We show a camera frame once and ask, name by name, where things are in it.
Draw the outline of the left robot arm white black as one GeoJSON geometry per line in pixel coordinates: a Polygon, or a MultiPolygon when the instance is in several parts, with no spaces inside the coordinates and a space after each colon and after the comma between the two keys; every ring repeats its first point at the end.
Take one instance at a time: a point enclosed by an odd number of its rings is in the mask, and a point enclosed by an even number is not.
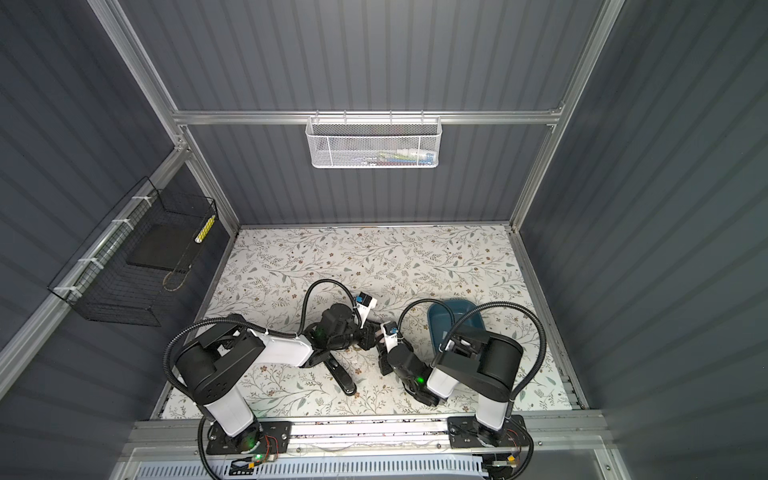
{"type": "Polygon", "coordinates": [[[190,398],[230,438],[258,427],[258,420],[236,388],[254,364],[312,368],[324,365],[341,391],[351,396],[357,387],[350,374],[332,355],[357,344],[375,346],[374,324],[367,320],[376,300],[359,294],[351,307],[336,303],[321,319],[299,334],[268,330],[239,314],[205,320],[205,331],[186,340],[189,330],[166,347],[163,372],[176,390],[190,398]]]}

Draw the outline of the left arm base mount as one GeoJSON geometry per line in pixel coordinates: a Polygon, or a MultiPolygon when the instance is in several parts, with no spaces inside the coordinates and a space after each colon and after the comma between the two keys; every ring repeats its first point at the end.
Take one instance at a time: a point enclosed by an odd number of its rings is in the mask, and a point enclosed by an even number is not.
{"type": "Polygon", "coordinates": [[[204,446],[208,455],[279,455],[287,452],[292,427],[288,421],[266,421],[232,437],[214,423],[203,430],[204,446]]]}

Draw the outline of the black long stapler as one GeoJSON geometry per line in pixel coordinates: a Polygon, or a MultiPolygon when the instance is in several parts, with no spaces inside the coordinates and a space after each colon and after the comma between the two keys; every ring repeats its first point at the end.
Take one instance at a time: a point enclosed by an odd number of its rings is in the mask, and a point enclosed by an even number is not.
{"type": "Polygon", "coordinates": [[[357,392],[357,386],[351,375],[338,360],[335,357],[330,356],[324,361],[324,365],[330,372],[332,378],[336,381],[340,390],[347,396],[354,396],[357,392]]]}

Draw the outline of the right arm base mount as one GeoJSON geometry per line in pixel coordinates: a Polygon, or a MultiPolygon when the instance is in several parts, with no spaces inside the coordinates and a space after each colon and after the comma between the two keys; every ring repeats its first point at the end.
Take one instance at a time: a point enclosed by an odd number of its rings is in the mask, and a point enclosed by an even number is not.
{"type": "Polygon", "coordinates": [[[528,448],[533,440],[520,415],[504,419],[500,430],[479,423],[474,416],[452,416],[446,419],[450,446],[467,448],[528,448]]]}

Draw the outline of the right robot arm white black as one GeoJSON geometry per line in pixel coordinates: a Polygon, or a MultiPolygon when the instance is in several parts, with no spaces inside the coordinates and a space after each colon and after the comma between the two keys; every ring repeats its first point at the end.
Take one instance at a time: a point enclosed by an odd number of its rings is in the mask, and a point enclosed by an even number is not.
{"type": "Polygon", "coordinates": [[[422,361],[393,322],[382,328],[386,362],[417,402],[435,407],[458,386],[478,395],[477,422],[499,431],[505,422],[514,382],[523,357],[515,340],[476,328],[460,328],[451,335],[432,364],[422,361]]]}

